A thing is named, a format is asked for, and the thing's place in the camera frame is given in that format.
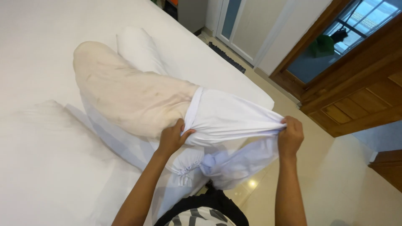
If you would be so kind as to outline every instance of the person's right hand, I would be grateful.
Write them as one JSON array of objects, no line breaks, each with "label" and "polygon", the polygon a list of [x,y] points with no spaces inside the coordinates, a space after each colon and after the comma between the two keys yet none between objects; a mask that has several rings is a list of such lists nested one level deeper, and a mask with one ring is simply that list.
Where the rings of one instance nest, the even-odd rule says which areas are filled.
[{"label": "person's right hand", "polygon": [[286,116],[281,123],[287,123],[287,128],[278,136],[279,158],[295,158],[304,140],[302,123],[291,116]]}]

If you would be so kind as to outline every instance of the person's left hand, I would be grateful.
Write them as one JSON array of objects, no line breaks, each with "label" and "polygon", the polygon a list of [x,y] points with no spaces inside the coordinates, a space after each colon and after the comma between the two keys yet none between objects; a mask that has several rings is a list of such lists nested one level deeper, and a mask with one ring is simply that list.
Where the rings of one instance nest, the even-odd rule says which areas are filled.
[{"label": "person's left hand", "polygon": [[169,158],[184,144],[184,142],[191,134],[195,133],[195,129],[189,129],[185,133],[183,133],[183,136],[180,136],[180,133],[183,130],[183,119],[178,119],[174,126],[162,130],[162,134],[160,135],[159,147],[156,152]]}]

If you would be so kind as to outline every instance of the white bed sheet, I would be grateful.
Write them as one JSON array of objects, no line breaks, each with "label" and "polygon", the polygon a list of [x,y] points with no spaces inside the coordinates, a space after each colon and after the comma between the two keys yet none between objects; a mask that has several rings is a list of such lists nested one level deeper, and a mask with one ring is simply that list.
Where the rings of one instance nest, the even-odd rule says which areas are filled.
[{"label": "white bed sheet", "polygon": [[[73,51],[89,40],[116,50],[115,34],[126,26],[143,27],[154,38],[171,76],[273,108],[263,90],[150,0],[5,0],[0,2],[0,116],[48,99],[84,111]],[[152,148],[147,145],[141,148]],[[177,188],[164,171],[153,219],[199,189],[205,178],[194,173],[193,187]]]}]

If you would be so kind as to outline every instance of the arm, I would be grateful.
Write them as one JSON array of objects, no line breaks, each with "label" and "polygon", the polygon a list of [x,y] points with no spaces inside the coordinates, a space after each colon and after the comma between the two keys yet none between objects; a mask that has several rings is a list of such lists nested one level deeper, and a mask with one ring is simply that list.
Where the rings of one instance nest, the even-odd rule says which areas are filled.
[{"label": "arm", "polygon": [[275,200],[276,226],[306,226],[302,194],[297,178],[296,152],[303,142],[302,123],[286,116],[287,128],[279,133],[279,179]]},{"label": "arm", "polygon": [[162,131],[159,148],[154,152],[134,188],[120,207],[112,226],[142,226],[144,224],[163,168],[170,156],[184,144],[190,134],[195,132],[189,129],[180,137],[183,129],[184,121],[179,119],[176,125]]}]

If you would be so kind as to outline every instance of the tiled floor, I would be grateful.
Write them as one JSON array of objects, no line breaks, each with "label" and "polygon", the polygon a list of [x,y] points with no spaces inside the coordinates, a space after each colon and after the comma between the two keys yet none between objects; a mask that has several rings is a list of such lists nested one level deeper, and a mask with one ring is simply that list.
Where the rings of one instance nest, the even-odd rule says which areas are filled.
[{"label": "tiled floor", "polygon": [[[203,35],[246,68],[245,75],[275,101],[274,111],[303,123],[305,140],[297,153],[297,167],[310,226],[402,225],[402,193],[367,167],[371,149],[352,135],[336,139],[328,135],[224,44]],[[225,191],[251,226],[274,225],[278,172],[275,161],[235,189]]]}]

